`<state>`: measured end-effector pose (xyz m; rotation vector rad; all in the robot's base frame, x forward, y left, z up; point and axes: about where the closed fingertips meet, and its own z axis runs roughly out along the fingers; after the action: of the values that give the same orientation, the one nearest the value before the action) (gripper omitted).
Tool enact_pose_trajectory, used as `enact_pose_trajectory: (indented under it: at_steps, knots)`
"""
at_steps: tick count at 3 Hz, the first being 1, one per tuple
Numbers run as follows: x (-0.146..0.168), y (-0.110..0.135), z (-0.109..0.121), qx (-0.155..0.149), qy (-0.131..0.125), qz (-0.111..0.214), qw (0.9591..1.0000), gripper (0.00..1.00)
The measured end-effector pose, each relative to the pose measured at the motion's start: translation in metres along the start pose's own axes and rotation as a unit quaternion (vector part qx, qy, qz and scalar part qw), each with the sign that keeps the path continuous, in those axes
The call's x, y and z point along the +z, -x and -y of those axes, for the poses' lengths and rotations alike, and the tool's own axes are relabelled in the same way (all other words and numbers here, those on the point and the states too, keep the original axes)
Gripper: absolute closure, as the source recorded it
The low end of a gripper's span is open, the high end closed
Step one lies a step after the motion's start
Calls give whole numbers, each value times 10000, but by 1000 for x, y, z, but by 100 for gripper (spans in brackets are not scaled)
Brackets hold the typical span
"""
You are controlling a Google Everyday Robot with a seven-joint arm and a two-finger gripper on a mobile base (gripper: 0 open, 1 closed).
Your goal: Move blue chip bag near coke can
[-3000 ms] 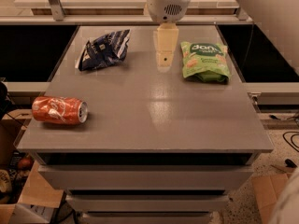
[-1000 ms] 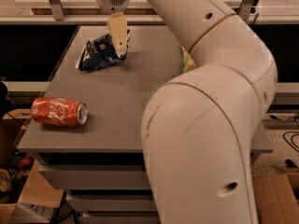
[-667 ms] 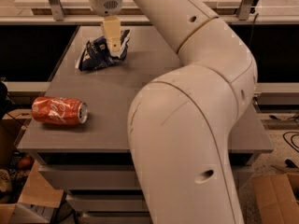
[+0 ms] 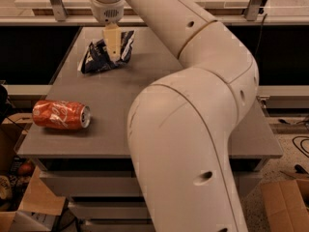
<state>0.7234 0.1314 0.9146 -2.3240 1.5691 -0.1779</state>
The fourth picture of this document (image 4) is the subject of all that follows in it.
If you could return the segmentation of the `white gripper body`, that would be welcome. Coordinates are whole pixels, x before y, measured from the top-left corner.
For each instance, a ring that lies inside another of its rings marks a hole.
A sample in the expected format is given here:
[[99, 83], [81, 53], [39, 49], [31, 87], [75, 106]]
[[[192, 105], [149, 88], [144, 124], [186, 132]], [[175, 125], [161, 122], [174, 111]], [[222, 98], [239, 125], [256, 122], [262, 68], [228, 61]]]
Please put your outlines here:
[[125, 0], [114, 2], [90, 0], [90, 4], [93, 16], [100, 23], [116, 23], [124, 16]]

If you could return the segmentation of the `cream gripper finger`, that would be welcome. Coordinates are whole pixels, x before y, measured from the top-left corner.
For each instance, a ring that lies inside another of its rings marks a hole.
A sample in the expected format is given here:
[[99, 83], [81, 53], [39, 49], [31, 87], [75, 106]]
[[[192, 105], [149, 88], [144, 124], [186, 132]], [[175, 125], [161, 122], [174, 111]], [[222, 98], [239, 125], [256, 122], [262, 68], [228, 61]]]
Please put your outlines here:
[[122, 31], [116, 23], [107, 24], [102, 31], [107, 53], [112, 62], [117, 62], [121, 57], [121, 34]]

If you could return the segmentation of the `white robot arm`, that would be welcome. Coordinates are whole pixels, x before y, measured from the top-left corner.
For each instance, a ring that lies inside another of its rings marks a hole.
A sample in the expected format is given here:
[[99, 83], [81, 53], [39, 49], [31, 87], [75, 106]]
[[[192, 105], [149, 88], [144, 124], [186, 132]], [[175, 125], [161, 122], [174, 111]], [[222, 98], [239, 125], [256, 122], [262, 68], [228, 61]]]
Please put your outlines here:
[[127, 143], [156, 232], [248, 232], [228, 141], [256, 99], [250, 51], [192, 0], [91, 0], [98, 21], [130, 5], [182, 65], [134, 100]]

